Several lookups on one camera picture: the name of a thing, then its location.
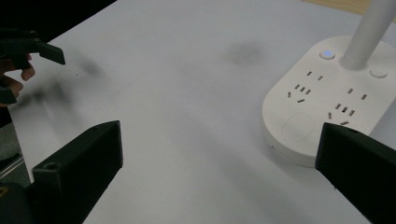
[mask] white table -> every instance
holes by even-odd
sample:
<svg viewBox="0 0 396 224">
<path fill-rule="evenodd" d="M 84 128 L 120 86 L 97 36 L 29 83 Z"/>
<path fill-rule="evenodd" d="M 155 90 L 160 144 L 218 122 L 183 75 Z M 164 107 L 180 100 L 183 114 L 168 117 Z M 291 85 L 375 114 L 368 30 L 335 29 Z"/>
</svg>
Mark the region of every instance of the white table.
<svg viewBox="0 0 396 224">
<path fill-rule="evenodd" d="M 28 169 L 120 120 L 124 166 L 84 223 L 368 223 L 315 169 L 262 137 L 262 101 L 360 15 L 299 0 L 118 0 L 34 55 L 10 107 Z M 384 40 L 396 46 L 396 26 Z M 373 137 L 396 147 L 393 105 Z"/>
</svg>

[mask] screw hole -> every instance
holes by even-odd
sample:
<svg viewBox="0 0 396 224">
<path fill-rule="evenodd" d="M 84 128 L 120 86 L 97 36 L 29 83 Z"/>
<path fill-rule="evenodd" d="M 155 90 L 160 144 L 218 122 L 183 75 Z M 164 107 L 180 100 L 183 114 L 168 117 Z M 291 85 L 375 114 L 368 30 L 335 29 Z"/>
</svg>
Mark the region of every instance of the screw hole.
<svg viewBox="0 0 396 224">
<path fill-rule="evenodd" d="M 59 166 L 60 165 L 57 162 L 49 162 L 49 163 L 44 165 L 44 169 L 54 171 L 54 170 L 57 170 L 59 168 Z"/>
</svg>

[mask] hand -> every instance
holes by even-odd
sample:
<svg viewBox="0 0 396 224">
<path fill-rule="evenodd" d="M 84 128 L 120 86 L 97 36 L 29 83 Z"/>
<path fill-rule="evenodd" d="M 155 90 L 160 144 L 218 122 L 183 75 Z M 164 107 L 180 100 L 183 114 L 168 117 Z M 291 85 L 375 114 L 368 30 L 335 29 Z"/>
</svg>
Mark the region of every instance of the hand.
<svg viewBox="0 0 396 224">
<path fill-rule="evenodd" d="M 27 59 L 30 61 L 32 57 L 28 54 Z M 12 77 L 8 77 L 5 75 L 6 72 L 17 70 L 10 59 L 0 60 L 0 86 L 7 87 L 11 89 L 12 93 L 14 93 L 15 98 L 17 98 L 20 94 L 20 91 L 23 89 L 23 85 L 15 80 Z M 31 77 L 35 75 L 35 69 L 30 64 L 30 68 L 22 69 L 21 77 L 24 81 L 29 80 Z"/>
</svg>

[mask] power strip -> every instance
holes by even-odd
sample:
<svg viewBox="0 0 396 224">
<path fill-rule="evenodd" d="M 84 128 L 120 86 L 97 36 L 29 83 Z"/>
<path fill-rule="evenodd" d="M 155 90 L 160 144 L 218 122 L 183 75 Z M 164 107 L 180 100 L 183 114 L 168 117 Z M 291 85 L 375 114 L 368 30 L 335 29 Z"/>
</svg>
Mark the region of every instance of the power strip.
<svg viewBox="0 0 396 224">
<path fill-rule="evenodd" d="M 266 95 L 267 143 L 295 163 L 314 167 L 324 122 L 369 135 L 396 97 L 396 49 L 380 42 L 366 66 L 340 64 L 352 36 L 323 40 Z"/>
</svg>

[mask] power button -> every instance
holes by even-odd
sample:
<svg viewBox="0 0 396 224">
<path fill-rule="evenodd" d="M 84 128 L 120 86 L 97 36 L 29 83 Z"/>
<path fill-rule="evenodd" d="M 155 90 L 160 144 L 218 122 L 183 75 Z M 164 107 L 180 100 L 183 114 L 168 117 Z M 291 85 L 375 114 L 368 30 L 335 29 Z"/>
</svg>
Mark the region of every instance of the power button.
<svg viewBox="0 0 396 224">
<path fill-rule="evenodd" d="M 320 58 L 322 58 L 324 60 L 331 60 L 335 57 L 335 53 L 329 49 L 325 49 L 320 52 L 319 56 L 320 56 Z"/>
</svg>

